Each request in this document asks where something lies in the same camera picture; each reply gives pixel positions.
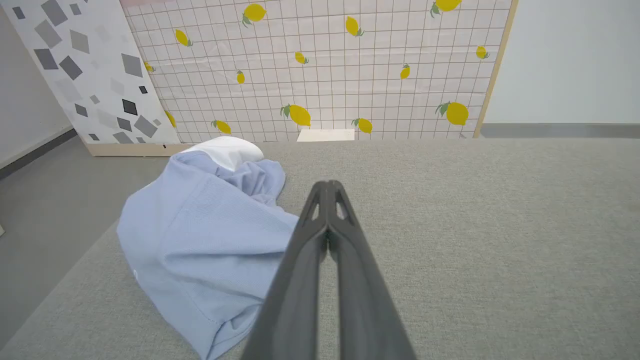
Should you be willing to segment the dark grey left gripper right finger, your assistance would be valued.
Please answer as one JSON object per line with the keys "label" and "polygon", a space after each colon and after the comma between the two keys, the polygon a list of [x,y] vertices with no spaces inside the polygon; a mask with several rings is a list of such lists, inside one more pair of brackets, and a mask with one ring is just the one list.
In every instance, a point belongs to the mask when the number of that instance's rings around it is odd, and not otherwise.
{"label": "dark grey left gripper right finger", "polygon": [[327,184],[327,245],[337,266],[340,358],[416,359],[345,187],[336,180]]}

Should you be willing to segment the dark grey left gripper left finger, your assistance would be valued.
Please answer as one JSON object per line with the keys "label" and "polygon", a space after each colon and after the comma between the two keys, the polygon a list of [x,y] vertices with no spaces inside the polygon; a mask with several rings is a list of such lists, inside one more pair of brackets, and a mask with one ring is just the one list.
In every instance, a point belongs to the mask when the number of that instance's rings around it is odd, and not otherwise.
{"label": "dark grey left gripper left finger", "polygon": [[317,358],[320,264],[326,254],[327,183],[316,182],[244,347],[243,360]]}

